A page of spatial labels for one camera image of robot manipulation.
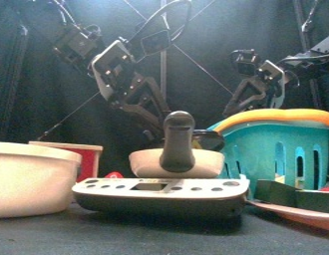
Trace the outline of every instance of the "black cable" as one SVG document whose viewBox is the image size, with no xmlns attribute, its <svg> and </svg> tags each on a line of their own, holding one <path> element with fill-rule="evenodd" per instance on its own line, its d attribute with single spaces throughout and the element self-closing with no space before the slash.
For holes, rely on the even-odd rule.
<svg viewBox="0 0 329 255">
<path fill-rule="evenodd" d="M 65 13 L 67 17 L 71 19 L 72 23 L 75 25 L 77 25 L 69 11 L 67 10 L 67 8 L 63 6 L 63 4 L 57 1 L 57 0 L 52 0 L 52 2 L 57 5 L 57 7 L 60 8 L 60 11 Z"/>
<path fill-rule="evenodd" d="M 130 44 L 132 44 L 132 41 L 139 37 L 139 35 L 142 34 L 142 32 L 147 29 L 147 27 L 150 26 L 150 24 L 152 23 L 154 19 L 163 14 L 164 12 L 167 12 L 167 9 L 180 5 L 180 4 L 187 4 L 187 15 L 186 15 L 186 21 L 184 21 L 184 25 L 180 28 L 180 30 L 178 31 L 178 34 L 174 36 L 174 38 L 171 39 L 171 41 L 174 42 L 178 37 L 182 35 L 182 33 L 186 31 L 187 28 L 187 23 L 190 20 L 190 13 L 191 13 L 191 1 L 190 0 L 175 0 L 172 2 L 170 2 L 168 4 L 166 4 L 163 7 L 160 7 L 160 9 L 155 12 L 155 14 L 151 16 L 151 18 L 148 19 L 148 21 L 146 22 L 144 26 L 140 28 L 139 32 L 136 33 L 136 35 L 132 37 L 132 39 L 128 41 Z"/>
<path fill-rule="evenodd" d="M 329 58 L 329 54 L 322 55 L 322 56 L 317 56 L 317 57 L 287 57 L 282 60 L 279 60 L 277 62 L 277 65 L 286 63 L 286 62 L 291 62 L 291 61 L 309 61 L 309 62 L 314 62 L 314 61 L 321 61 Z"/>
<path fill-rule="evenodd" d="M 100 94 L 102 92 L 98 91 L 80 105 L 79 107 L 61 119 L 59 123 L 56 123 L 51 129 L 48 129 L 41 136 L 37 137 L 37 140 L 43 140 L 43 138 L 49 135 L 49 133 L 64 123 L 64 121 L 80 110 L 80 108 Z"/>
</svg>

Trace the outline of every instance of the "black backdrop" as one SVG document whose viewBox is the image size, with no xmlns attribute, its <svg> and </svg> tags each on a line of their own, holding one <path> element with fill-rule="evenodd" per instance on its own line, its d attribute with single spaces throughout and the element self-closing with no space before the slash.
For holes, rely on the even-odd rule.
<svg viewBox="0 0 329 255">
<path fill-rule="evenodd" d="M 271 62 L 303 52 L 294 2 L 192 0 L 191 17 L 195 17 L 183 37 L 167 50 L 166 99 L 172 110 L 192 114 L 198 128 L 222 120 L 223 108 L 241 82 L 229 61 L 231 51 L 255 49 L 261 58 Z M 313 1 L 301 2 L 307 14 Z M 36 139 L 99 90 L 95 80 L 53 55 L 41 33 L 25 26 L 16 11 L 21 3 L 0 1 L 0 140 L 13 142 Z M 102 27 L 107 46 L 120 36 L 130 39 L 138 24 L 162 5 L 160 0 L 68 0 L 67 3 L 79 23 Z M 182 24 L 182 12 L 176 9 L 167 14 L 172 27 Z M 314 25 L 311 45 L 329 36 L 329 0 L 321 2 Z M 28 30 L 27 39 L 20 35 L 21 28 Z M 11 52 L 19 52 L 17 60 L 23 63 L 20 72 L 15 70 L 13 81 L 7 79 L 16 64 Z M 155 77 L 158 82 L 160 64 L 160 55 L 154 55 L 139 65 L 140 73 Z M 322 80 L 320 96 L 329 110 L 329 77 Z M 283 108 L 314 108 L 307 84 L 287 90 Z M 107 107 L 102 96 L 71 115 L 45 140 L 102 145 L 100 175 L 118 170 L 131 176 L 128 154 L 144 147 L 140 131 L 123 113 Z"/>
</svg>

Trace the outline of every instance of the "dark table surface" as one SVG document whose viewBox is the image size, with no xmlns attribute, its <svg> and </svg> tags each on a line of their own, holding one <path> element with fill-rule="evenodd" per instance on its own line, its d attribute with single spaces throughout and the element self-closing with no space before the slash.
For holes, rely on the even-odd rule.
<svg viewBox="0 0 329 255">
<path fill-rule="evenodd" d="M 233 220 L 60 213 L 0 219 L 0 254 L 329 254 L 329 232 L 247 205 Z"/>
</svg>

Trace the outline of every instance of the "white scale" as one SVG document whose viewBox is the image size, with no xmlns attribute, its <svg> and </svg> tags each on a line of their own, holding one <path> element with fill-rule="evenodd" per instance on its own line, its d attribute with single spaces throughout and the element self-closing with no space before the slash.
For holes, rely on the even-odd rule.
<svg viewBox="0 0 329 255">
<path fill-rule="evenodd" d="M 249 180 L 217 178 L 223 154 L 191 148 L 194 119 L 174 112 L 164 119 L 164 148 L 135 151 L 139 178 L 88 178 L 73 186 L 77 203 L 94 211 L 229 218 L 242 212 Z"/>
<path fill-rule="evenodd" d="M 88 178 L 73 187 L 77 203 L 107 213 L 230 218 L 242 212 L 249 179 Z"/>
</svg>

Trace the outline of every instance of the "white bowl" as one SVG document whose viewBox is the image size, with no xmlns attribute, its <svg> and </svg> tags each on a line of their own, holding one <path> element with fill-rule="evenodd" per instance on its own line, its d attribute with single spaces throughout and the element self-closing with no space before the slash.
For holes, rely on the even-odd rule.
<svg viewBox="0 0 329 255">
<path fill-rule="evenodd" d="M 0 218 L 65 210 L 80 164 L 68 150 L 0 142 Z"/>
</svg>

